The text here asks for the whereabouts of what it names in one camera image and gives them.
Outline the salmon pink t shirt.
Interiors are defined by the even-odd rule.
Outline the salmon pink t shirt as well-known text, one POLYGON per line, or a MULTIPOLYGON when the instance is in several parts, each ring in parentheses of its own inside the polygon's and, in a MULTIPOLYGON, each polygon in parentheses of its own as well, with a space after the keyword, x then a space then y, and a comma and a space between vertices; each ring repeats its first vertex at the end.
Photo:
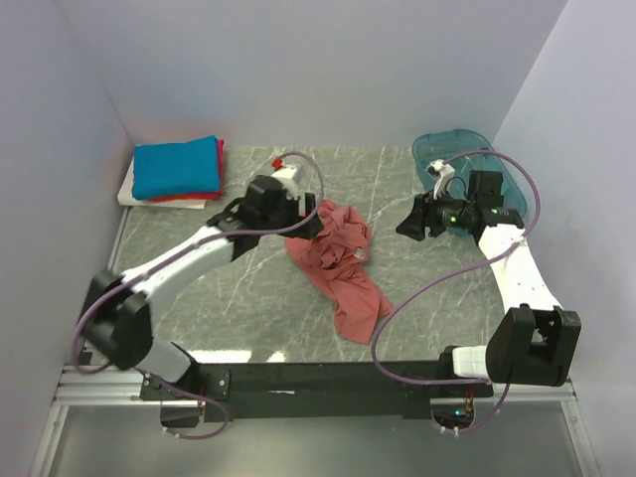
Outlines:
POLYGON ((350 342, 368 345, 378 321, 393 310, 364 269, 370 258, 371 228, 354 207, 329 200, 322 202, 318 216, 322 232, 312 239, 288 238, 288 256, 333 303, 338 334, 350 342))

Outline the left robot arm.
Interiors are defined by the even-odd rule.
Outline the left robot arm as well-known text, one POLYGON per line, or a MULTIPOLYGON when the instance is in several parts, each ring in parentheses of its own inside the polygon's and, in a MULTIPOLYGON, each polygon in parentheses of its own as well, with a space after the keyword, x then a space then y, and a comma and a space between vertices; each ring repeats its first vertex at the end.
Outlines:
POLYGON ((299 192, 282 169, 253 179, 245 194, 212 216, 192 236, 160 256, 120 274, 94 276, 74 334, 107 361, 163 381, 177 399, 199 385, 196 360, 174 343, 155 337, 152 316, 187 285, 232 263, 264 236, 313 239, 322 230, 321 194, 299 192))

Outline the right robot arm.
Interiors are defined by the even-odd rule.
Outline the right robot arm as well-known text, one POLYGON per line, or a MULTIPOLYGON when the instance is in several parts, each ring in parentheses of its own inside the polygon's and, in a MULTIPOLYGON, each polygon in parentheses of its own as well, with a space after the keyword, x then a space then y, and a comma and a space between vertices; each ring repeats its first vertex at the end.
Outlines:
POLYGON ((436 384, 457 397, 471 379, 498 384, 560 387, 567 378, 581 330, 546 286, 534 261, 520 213, 504 205, 500 172, 473 171, 467 196, 433 190, 414 198, 398 234, 422 241, 449 229, 472 235, 488 260, 505 316, 485 346, 456 347, 452 362, 438 369, 436 384))

